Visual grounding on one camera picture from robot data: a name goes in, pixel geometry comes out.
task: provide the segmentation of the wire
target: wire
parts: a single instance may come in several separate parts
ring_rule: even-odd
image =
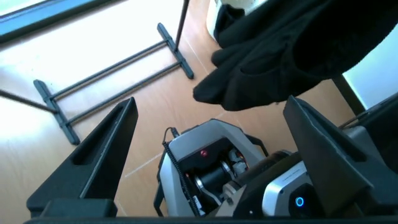
[[[174,157],[172,151],[170,150],[170,148],[169,148],[169,142],[166,142],[166,134],[167,134],[167,131],[168,131],[168,130],[171,130],[172,133],[173,133],[173,135],[174,135],[175,133],[178,133],[176,128],[171,128],[171,127],[167,128],[166,131],[164,132],[164,137],[163,137],[162,145],[163,145],[164,150],[166,151],[167,155],[169,155],[170,160],[172,161],[173,166],[174,166],[175,169],[177,170],[178,175],[180,176],[182,189],[183,189],[183,191],[185,191],[185,194],[186,194],[186,196],[188,197],[188,202],[189,202],[189,204],[190,204],[190,206],[191,206],[191,208],[192,208],[193,214],[194,214],[195,216],[200,216],[200,213],[199,213],[199,209],[198,209],[198,207],[197,207],[197,204],[195,203],[195,201],[194,201],[194,199],[193,199],[191,193],[190,193],[189,190],[188,190],[188,185],[187,185],[187,182],[185,181],[185,176],[184,176],[184,174],[183,174],[182,171],[181,171],[180,164],[178,164],[178,162],[177,162],[177,160],[175,159],[175,157]]]

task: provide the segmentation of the blue led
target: blue led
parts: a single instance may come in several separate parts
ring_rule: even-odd
[[[304,205],[304,198],[302,198],[302,197],[297,197],[297,198],[296,198],[296,205],[297,205],[298,207],[302,207],[302,206]]]

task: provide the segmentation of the black cable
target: black cable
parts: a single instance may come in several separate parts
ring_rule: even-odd
[[[172,130],[172,133],[173,133],[173,134],[175,134],[175,133],[178,134],[178,132],[177,132],[177,130],[176,130],[175,128],[167,128],[166,131],[164,132],[164,138],[163,138],[162,145],[163,145],[164,150],[166,151],[167,155],[169,155],[170,160],[172,161],[172,163],[173,163],[175,169],[177,170],[178,175],[180,176],[182,189],[185,191],[185,194],[186,194],[187,197],[188,197],[188,202],[189,202],[189,204],[190,204],[190,206],[191,206],[191,208],[192,208],[193,214],[194,214],[195,216],[200,216],[200,213],[199,213],[199,209],[198,209],[198,207],[197,207],[197,204],[195,203],[195,201],[194,201],[194,199],[193,199],[191,193],[190,193],[189,190],[188,190],[188,185],[187,185],[187,183],[186,183],[186,181],[185,181],[185,176],[184,176],[184,174],[183,174],[182,171],[181,171],[180,164],[178,164],[178,162],[177,162],[177,160],[175,159],[175,157],[174,157],[172,151],[170,150],[170,148],[169,148],[169,143],[166,142],[166,134],[167,134],[167,131],[168,131],[168,130]]]

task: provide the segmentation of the floor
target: floor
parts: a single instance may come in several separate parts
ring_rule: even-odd
[[[155,175],[168,126],[183,131],[218,118],[261,138],[270,152],[296,150],[283,103],[230,113],[192,98],[192,88],[215,68],[210,56],[218,46],[205,27],[208,3],[192,0],[180,44],[195,79],[178,69],[124,97],[135,97],[139,119],[115,199],[120,216],[155,216]],[[0,88],[42,102],[33,80],[43,80],[53,93],[159,41],[159,21],[175,34],[181,6],[182,1],[122,1],[7,44],[0,49]],[[164,48],[63,98],[60,106],[70,118],[174,61]],[[301,98],[335,124],[353,117],[331,81]],[[79,137],[116,103],[76,124]],[[0,108],[0,223],[22,223],[29,219],[27,198],[75,147],[51,114],[4,98]]]

